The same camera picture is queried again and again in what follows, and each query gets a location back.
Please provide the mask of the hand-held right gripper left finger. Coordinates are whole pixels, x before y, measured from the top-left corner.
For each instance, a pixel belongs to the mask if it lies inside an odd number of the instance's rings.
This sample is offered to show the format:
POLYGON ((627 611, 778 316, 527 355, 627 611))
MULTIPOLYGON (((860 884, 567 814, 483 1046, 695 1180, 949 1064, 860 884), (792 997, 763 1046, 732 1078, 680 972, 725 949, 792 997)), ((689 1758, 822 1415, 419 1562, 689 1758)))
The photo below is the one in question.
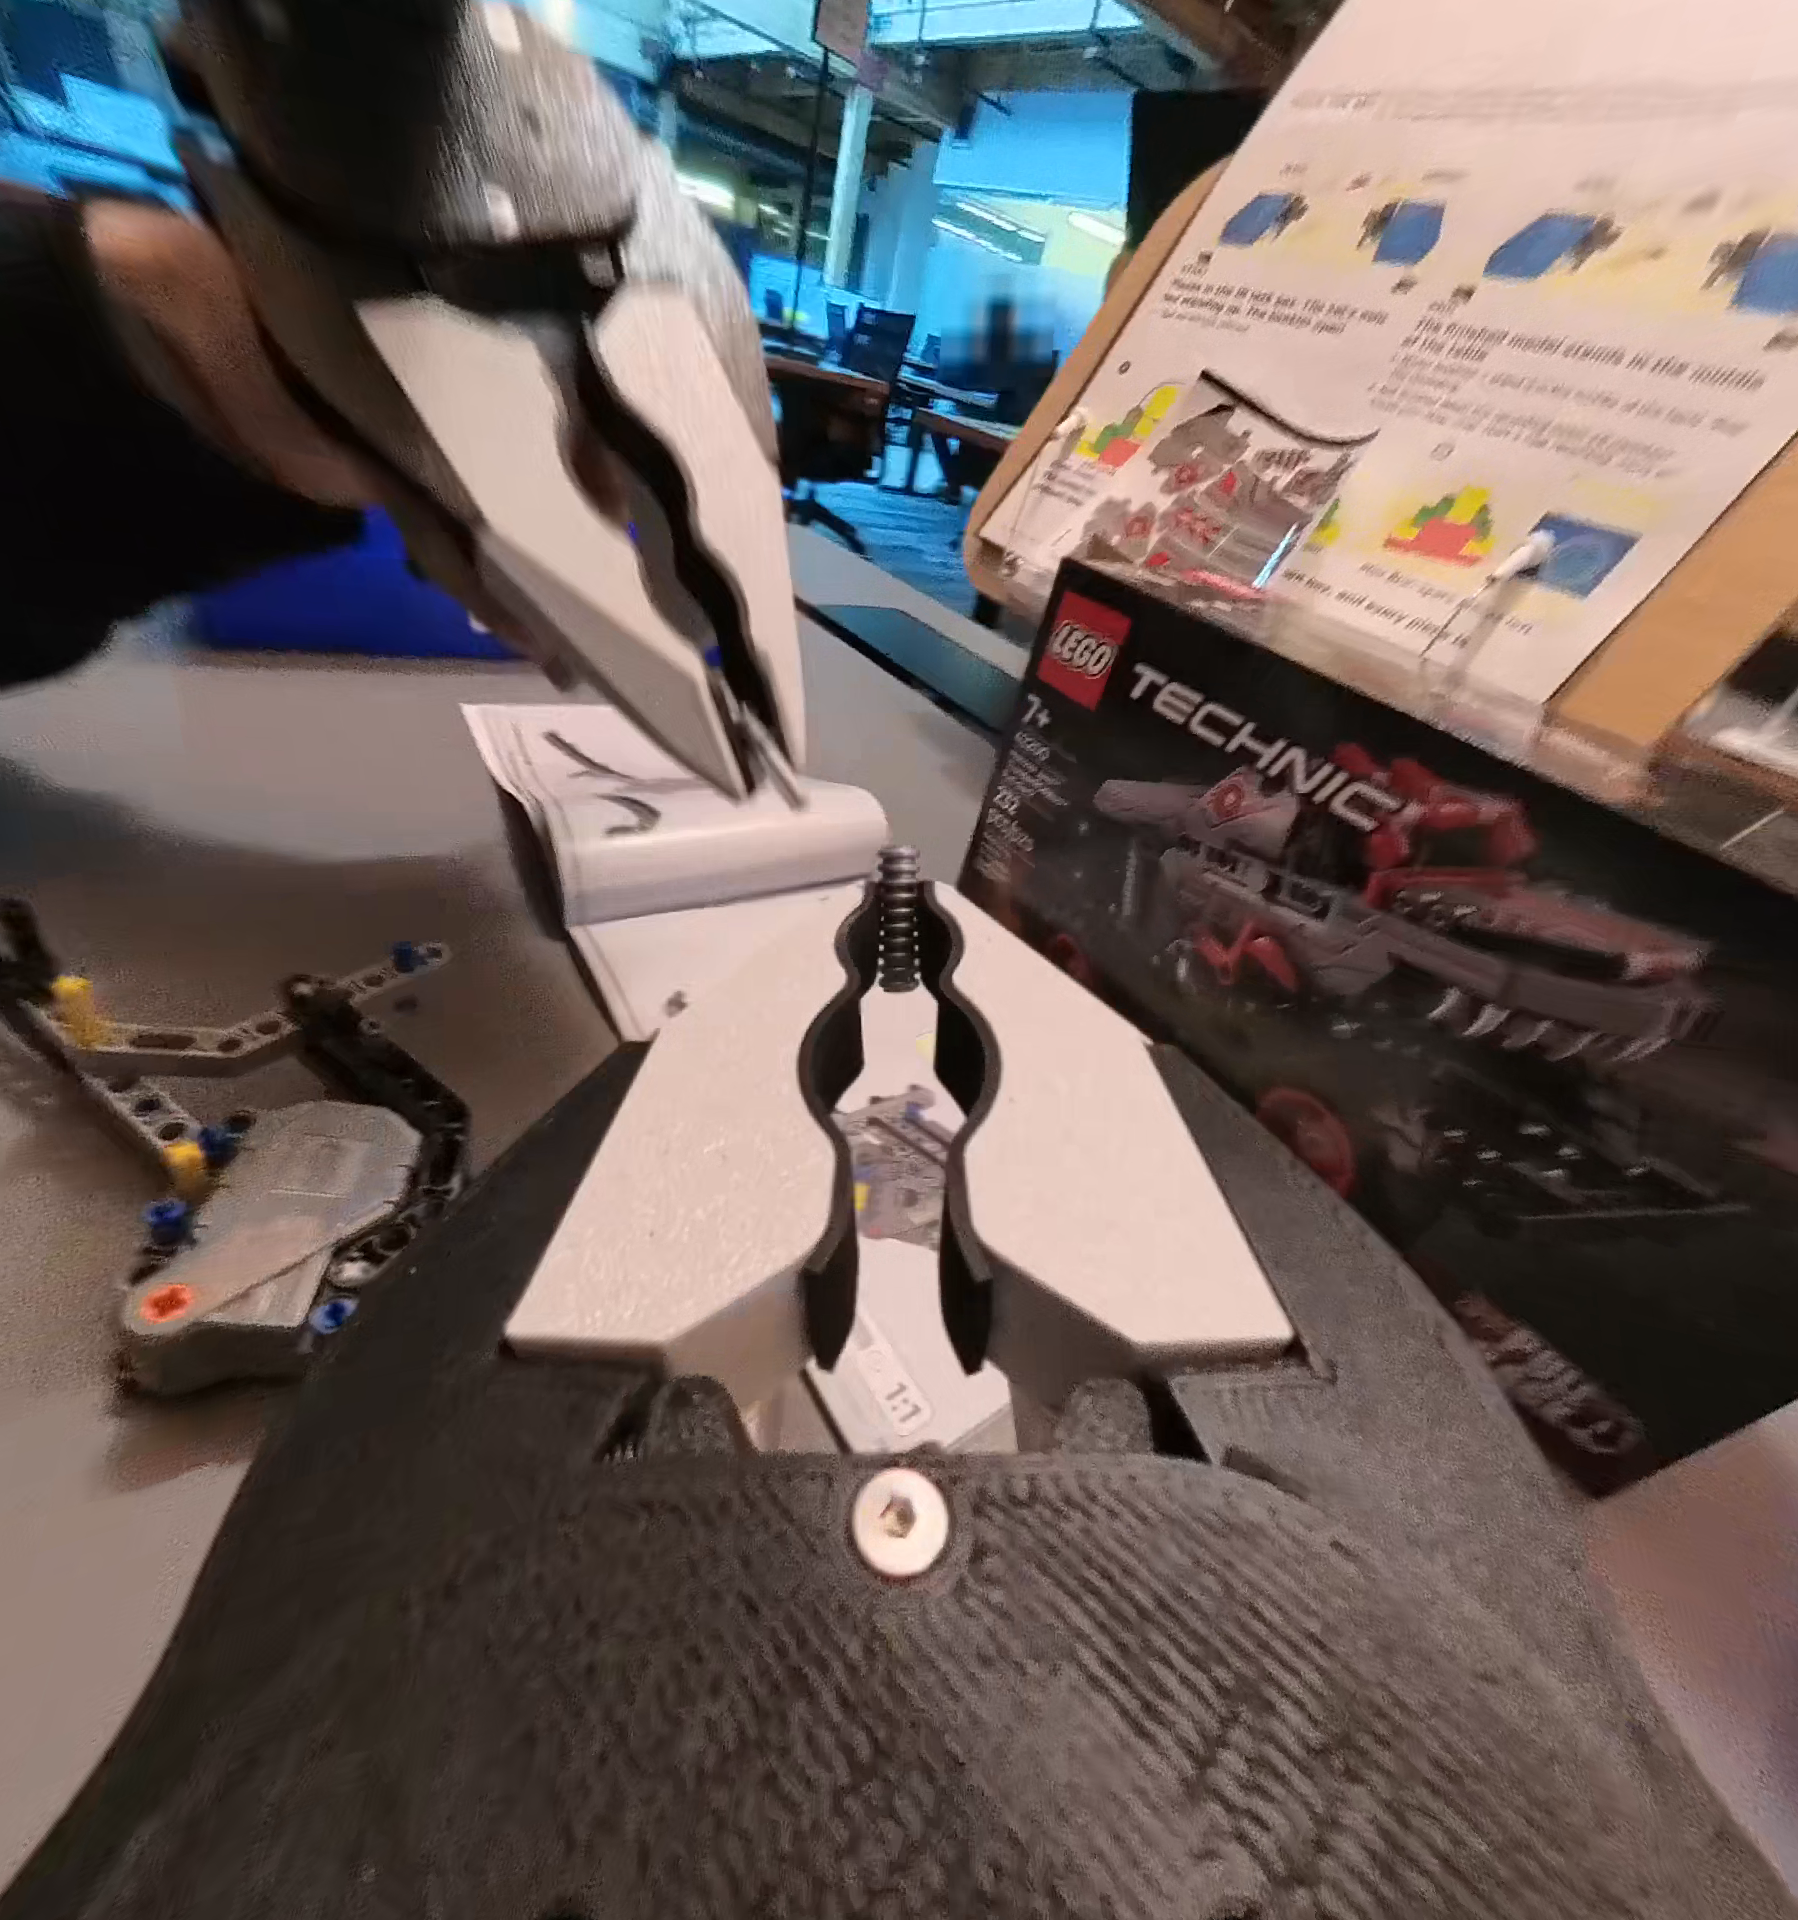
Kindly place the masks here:
POLYGON ((799 1438, 810 1362, 860 1296, 839 1109, 865 1068, 878 906, 856 884, 715 981, 647 1046, 504 1330, 508 1356, 709 1379, 765 1450, 799 1438))

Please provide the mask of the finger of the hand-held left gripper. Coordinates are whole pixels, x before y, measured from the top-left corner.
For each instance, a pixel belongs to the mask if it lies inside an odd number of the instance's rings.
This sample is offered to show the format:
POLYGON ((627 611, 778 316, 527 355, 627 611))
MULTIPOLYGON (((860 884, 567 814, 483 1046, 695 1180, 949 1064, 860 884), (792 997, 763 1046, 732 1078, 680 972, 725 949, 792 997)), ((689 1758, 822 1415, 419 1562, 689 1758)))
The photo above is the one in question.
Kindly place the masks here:
POLYGON ((689 195, 638 195, 590 266, 580 410, 624 493, 654 608, 712 708, 718 784, 801 784, 803 667, 763 348, 743 280, 689 195))
POLYGON ((577 481, 570 401, 535 329, 433 296, 359 321, 473 503, 477 577, 549 678, 607 697, 732 801, 748 766, 700 652, 660 611, 624 524, 577 481))

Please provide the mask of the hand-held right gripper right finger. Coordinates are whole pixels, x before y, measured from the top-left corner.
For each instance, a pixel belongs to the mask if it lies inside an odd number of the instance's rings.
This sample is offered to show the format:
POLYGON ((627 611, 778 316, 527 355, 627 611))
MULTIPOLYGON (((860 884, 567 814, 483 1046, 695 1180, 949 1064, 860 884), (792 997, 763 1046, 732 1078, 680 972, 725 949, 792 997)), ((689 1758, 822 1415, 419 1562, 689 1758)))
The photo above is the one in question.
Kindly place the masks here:
POLYGON ((1138 1388, 1296 1356, 1296 1325, 1156 1048, 957 889, 926 884, 919 979, 946 1155, 941 1311, 994 1370, 1016 1444, 1090 1381, 1138 1388))

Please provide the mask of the toy instruction booklet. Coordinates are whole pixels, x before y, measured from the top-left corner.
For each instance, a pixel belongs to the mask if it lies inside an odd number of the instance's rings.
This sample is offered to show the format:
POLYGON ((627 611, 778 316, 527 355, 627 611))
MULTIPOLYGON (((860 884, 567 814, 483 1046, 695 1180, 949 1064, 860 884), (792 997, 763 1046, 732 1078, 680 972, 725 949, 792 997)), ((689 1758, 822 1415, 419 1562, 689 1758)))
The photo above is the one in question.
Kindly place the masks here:
MULTIPOLYGON (((887 843, 879 803, 808 781, 803 803, 732 803, 605 704, 464 704, 477 753, 527 826, 525 873, 627 1042, 655 1037, 811 902, 847 908, 887 843)), ((943 1331, 935 1255, 963 1109, 932 1068, 926 994, 863 1002, 865 1068, 839 1121, 852 1158, 860 1315, 837 1370, 810 1367, 743 1409, 753 1438, 801 1450, 1011 1452, 1011 1391, 964 1373, 943 1331)))

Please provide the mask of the metal spring shock absorber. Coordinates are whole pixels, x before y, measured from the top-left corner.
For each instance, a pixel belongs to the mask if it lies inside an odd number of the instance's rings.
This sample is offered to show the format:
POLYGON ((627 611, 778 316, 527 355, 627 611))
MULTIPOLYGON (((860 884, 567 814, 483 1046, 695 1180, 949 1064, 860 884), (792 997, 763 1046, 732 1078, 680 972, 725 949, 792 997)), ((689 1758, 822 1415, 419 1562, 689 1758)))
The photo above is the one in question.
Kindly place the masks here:
POLYGON ((911 846, 887 846, 878 854, 878 986, 891 996, 922 988, 922 914, 926 880, 922 854, 911 846))

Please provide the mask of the person's left forearm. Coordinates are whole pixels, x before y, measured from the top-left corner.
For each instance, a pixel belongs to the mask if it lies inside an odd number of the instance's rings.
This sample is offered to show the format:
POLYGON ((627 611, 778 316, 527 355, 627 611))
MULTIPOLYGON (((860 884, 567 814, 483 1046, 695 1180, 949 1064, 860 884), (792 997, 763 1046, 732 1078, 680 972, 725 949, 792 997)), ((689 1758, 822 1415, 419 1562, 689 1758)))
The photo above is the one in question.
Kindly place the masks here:
POLYGON ((0 184, 0 693, 175 596, 350 544, 369 512, 266 483, 143 385, 81 234, 90 201, 0 184))

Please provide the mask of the grey desk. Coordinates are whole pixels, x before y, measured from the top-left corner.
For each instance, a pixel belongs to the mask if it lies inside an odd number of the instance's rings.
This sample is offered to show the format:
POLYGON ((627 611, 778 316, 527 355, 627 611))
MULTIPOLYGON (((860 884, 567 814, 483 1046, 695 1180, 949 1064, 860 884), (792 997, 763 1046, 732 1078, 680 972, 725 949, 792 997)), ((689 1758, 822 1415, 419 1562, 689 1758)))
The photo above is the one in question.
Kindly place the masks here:
MULTIPOLYGON (((611 1038, 459 715, 549 697, 519 667, 128 628, 0 697, 0 897, 159 1022, 450 944, 411 1046, 473 1104, 484 1163, 611 1038)), ((118 1403, 108 1304, 147 1195, 131 1148, 0 1035, 0 1893, 142 1694, 271 1410, 118 1403)), ((1593 1506, 1585 1538, 1657 1702, 1798 1897, 1798 1405, 1593 1506)))

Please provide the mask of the person's left hand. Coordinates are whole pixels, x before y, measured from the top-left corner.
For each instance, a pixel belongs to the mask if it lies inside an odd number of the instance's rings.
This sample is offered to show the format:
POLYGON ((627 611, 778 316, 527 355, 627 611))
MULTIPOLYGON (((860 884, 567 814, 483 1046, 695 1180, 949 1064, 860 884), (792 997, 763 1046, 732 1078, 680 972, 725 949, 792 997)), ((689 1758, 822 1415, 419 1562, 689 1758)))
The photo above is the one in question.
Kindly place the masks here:
POLYGON ((239 266, 200 220, 140 201, 80 211, 130 366, 216 451, 332 509, 369 509, 371 473, 289 393, 239 266))

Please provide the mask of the black office chair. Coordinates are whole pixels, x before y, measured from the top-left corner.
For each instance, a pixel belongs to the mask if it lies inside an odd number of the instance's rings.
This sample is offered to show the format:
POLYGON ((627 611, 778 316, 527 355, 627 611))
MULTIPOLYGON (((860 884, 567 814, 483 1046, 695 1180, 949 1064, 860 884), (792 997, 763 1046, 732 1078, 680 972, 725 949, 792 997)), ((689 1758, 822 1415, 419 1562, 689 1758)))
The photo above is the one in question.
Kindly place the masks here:
POLYGON ((872 485, 879 476, 892 385, 785 354, 767 355, 767 378, 787 521, 822 528, 868 560, 856 528, 819 499, 819 488, 872 485))

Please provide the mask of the blue storage bin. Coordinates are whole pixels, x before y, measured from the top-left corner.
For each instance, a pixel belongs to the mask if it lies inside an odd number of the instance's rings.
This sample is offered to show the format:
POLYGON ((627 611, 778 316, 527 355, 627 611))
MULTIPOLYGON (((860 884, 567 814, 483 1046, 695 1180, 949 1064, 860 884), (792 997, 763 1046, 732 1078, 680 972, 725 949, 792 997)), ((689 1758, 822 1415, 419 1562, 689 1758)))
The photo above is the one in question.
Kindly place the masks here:
POLYGON ((519 652, 419 576, 395 524, 369 509, 345 547, 264 568, 191 601, 216 650, 510 663, 519 652))

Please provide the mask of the wooden background table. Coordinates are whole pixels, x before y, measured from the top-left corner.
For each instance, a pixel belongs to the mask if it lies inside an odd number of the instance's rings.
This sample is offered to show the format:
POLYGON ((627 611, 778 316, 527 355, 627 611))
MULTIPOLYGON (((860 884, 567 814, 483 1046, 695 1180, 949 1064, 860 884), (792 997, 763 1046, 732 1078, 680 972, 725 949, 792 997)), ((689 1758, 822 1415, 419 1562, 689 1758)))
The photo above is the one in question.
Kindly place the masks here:
POLYGON ((919 462, 932 455, 937 469, 935 496, 960 506, 967 493, 980 493, 1019 438, 1019 426, 975 420, 933 407, 915 407, 904 438, 904 473, 900 490, 919 490, 919 462))

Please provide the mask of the black toy set box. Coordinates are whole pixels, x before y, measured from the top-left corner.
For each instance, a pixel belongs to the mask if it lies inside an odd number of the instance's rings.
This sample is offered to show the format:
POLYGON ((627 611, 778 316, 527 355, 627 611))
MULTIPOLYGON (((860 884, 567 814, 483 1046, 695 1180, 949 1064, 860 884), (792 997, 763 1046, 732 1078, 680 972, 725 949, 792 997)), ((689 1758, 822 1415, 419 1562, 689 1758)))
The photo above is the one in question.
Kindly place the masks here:
POLYGON ((1585 1487, 1798 1403, 1798 891, 1090 563, 960 888, 1402 1254, 1585 1487))

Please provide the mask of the grey toy brick model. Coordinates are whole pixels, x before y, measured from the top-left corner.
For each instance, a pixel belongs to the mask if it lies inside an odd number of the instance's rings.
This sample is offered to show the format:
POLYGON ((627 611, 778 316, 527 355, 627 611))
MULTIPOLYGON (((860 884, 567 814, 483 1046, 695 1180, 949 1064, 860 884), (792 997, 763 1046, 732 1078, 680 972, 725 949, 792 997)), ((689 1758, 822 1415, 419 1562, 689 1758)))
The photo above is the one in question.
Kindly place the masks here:
POLYGON ((301 1378, 464 1188, 470 1109, 375 1014, 451 947, 298 972, 210 1026, 107 1014, 25 900, 0 900, 0 931, 0 1028, 164 1182, 114 1311, 118 1387, 181 1401, 301 1378))

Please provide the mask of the toy sticker sheet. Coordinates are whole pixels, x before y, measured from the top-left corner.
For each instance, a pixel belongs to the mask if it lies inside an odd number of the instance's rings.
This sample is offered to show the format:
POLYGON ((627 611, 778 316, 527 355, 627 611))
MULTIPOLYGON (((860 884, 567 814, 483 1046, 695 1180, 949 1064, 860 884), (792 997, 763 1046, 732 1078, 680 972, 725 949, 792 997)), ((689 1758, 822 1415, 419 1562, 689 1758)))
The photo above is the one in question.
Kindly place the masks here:
POLYGON ((1200 373, 1121 468, 1078 553, 1188 601, 1261 602, 1374 438, 1372 420, 1319 422, 1200 373))

